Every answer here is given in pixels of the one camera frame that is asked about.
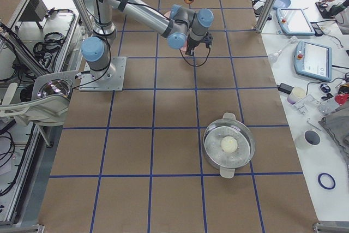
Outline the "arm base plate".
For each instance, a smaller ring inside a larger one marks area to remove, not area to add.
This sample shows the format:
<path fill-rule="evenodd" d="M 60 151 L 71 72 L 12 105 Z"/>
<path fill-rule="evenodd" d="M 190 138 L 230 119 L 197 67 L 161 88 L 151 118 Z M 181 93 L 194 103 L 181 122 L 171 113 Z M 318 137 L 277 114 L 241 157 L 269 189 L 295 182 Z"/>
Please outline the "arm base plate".
<path fill-rule="evenodd" d="M 90 70 L 88 63 L 85 63 L 84 71 L 79 86 L 81 92 L 107 92 L 122 91 L 124 84 L 124 75 L 126 70 L 126 57 L 112 57 L 109 68 L 106 72 Z"/>

